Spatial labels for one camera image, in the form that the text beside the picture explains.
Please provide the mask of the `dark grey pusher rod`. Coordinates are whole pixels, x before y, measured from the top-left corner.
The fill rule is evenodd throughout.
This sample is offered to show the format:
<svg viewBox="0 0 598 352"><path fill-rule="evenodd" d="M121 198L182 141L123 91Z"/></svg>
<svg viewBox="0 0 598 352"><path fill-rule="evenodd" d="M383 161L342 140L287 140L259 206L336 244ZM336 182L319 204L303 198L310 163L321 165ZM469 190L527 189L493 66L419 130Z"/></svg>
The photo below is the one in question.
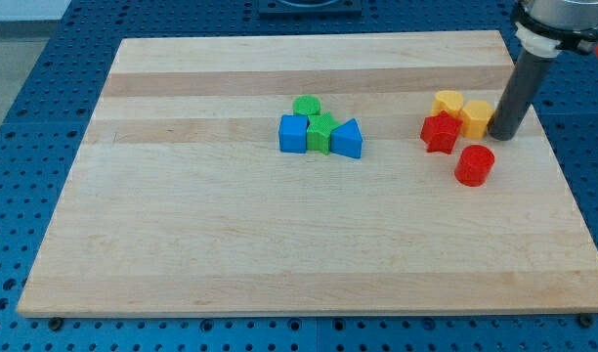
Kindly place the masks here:
<svg viewBox="0 0 598 352"><path fill-rule="evenodd" d="M491 137L499 141L509 141L515 137L553 62L553 58L521 50L489 122L488 133Z"/></svg>

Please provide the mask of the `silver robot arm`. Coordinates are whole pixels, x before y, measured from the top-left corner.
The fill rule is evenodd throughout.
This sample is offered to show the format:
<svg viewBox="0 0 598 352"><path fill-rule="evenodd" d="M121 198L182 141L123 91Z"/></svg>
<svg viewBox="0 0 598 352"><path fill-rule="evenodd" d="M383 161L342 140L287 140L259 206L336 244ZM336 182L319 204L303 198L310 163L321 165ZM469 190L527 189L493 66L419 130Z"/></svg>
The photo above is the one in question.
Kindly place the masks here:
<svg viewBox="0 0 598 352"><path fill-rule="evenodd" d="M488 125L499 141L515 137L554 60L598 47L598 0L519 0L511 21L522 50Z"/></svg>

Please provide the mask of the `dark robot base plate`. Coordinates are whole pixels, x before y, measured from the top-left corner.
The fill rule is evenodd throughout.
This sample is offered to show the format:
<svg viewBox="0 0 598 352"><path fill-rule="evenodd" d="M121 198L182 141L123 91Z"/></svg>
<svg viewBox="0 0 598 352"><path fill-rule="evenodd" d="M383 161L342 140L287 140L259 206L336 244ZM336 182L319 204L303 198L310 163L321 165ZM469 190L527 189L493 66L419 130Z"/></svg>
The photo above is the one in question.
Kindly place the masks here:
<svg viewBox="0 0 598 352"><path fill-rule="evenodd" d="M260 17L290 15L359 15L362 0L257 0Z"/></svg>

